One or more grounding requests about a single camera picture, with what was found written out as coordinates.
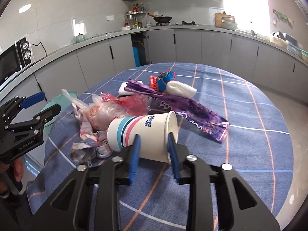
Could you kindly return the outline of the person's left hand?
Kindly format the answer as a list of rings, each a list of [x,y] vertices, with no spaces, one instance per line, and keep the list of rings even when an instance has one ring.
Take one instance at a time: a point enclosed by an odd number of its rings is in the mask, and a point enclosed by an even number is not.
[[[4,164],[3,162],[1,162],[0,164],[1,175],[3,175],[3,173],[5,173],[10,167],[14,171],[15,180],[17,182],[20,182],[21,179],[23,178],[23,157],[15,159],[10,164]],[[2,177],[0,182],[0,193],[1,193],[1,198],[3,199],[7,198],[9,195],[9,188],[7,182]]]

